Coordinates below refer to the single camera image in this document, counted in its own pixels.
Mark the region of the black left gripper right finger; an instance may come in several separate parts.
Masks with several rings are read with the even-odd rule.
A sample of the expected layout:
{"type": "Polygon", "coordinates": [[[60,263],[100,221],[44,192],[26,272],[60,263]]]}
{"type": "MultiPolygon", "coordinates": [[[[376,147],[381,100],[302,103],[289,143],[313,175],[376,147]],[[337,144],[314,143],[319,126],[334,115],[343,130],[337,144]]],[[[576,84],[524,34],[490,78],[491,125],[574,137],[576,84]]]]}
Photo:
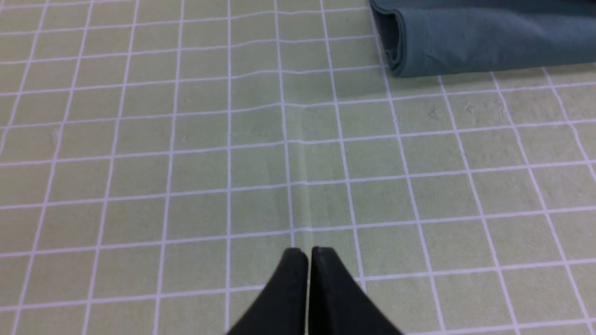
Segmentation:
{"type": "Polygon", "coordinates": [[[312,248],[309,293],[310,335],[401,334],[355,282],[333,248],[312,248]]]}

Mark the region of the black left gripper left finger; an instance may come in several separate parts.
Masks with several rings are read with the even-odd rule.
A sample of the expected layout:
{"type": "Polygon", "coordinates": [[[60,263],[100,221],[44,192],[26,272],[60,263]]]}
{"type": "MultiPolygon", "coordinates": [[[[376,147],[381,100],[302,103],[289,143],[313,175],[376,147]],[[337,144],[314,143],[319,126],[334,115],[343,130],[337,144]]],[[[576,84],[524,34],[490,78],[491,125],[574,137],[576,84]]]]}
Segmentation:
{"type": "Polygon", "coordinates": [[[230,335],[303,335],[305,333],[307,256],[287,248],[256,300],[230,335]]]}

